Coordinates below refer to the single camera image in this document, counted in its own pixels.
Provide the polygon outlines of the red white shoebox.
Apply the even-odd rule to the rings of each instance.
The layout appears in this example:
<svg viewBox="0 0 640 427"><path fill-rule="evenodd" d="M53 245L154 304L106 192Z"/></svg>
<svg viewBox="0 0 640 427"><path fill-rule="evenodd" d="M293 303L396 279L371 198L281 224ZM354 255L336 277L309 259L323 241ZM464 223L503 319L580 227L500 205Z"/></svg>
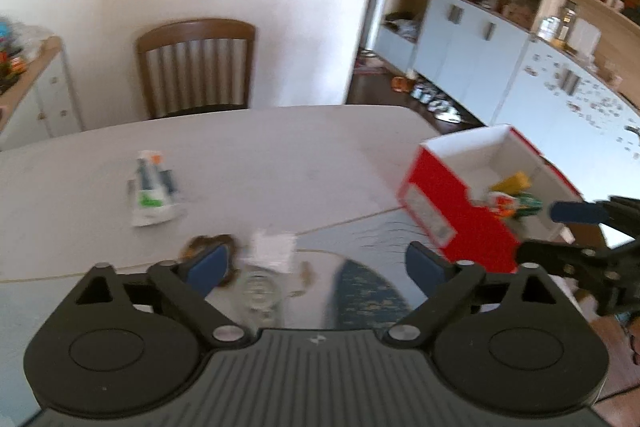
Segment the red white shoebox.
<svg viewBox="0 0 640 427"><path fill-rule="evenodd" d="M526 192L542 202L536 215L509 225L490 208L495 184L524 173ZM554 202L579 202L579 192L518 130L503 124L422 142L398 191L401 207L450 261L471 260L494 273L515 270L526 239L553 241L563 225L551 221Z"/></svg>

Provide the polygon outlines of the red orange toy keychain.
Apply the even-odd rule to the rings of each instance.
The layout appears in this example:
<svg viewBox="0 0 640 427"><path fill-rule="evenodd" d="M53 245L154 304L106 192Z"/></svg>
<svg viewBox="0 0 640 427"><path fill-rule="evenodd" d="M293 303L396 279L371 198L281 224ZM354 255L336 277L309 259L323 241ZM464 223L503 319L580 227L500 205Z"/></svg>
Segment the red orange toy keychain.
<svg viewBox="0 0 640 427"><path fill-rule="evenodd" d="M482 199L482 203L500 219L535 216L542 209L541 200L527 192L516 194L489 192Z"/></svg>

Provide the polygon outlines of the yellow small box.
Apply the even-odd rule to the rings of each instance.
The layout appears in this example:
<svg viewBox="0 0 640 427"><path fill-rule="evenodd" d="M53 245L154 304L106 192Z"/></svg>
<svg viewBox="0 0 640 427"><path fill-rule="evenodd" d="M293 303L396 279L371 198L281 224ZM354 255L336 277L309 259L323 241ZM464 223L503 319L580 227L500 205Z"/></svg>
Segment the yellow small box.
<svg viewBox="0 0 640 427"><path fill-rule="evenodd" d="M506 179L491 185L490 191L518 195L526 192L531 186L532 181L530 181L529 176L524 171L517 171L512 176L508 176Z"/></svg>

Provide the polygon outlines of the white drawer sideboard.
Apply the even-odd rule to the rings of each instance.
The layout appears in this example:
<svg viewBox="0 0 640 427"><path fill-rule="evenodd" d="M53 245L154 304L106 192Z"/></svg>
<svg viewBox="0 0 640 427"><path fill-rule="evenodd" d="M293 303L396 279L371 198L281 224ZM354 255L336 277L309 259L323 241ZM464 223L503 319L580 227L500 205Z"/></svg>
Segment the white drawer sideboard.
<svg viewBox="0 0 640 427"><path fill-rule="evenodd" d="M84 130L63 41L49 37L17 83L1 95L1 150Z"/></svg>

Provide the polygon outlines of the white tissue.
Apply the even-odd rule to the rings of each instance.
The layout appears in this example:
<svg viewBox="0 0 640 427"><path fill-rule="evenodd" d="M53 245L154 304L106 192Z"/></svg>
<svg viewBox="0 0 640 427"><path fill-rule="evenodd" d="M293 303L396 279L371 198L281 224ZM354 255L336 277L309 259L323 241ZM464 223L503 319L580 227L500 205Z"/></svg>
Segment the white tissue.
<svg viewBox="0 0 640 427"><path fill-rule="evenodd" d="M247 262L260 269L288 274L293 272L295 254L294 234L269 234L258 230L250 240Z"/></svg>

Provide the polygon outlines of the white printed plastic bag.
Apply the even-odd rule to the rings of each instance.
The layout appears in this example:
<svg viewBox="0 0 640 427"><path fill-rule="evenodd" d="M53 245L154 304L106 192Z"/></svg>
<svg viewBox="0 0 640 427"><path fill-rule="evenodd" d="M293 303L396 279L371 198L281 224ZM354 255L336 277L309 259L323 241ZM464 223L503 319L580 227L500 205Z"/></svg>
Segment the white printed plastic bag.
<svg viewBox="0 0 640 427"><path fill-rule="evenodd" d="M128 181L131 224L134 228L161 225L186 213L172 174L158 150L142 150L134 177Z"/></svg>

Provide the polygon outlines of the brown wooden chair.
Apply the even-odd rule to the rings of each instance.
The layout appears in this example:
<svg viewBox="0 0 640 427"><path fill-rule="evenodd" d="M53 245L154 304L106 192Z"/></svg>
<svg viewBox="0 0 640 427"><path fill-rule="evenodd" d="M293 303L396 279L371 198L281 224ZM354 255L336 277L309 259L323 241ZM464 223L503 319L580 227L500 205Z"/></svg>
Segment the brown wooden chair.
<svg viewBox="0 0 640 427"><path fill-rule="evenodd" d="M232 18L178 20L134 44L151 119L228 112L250 106L257 29Z"/></svg>

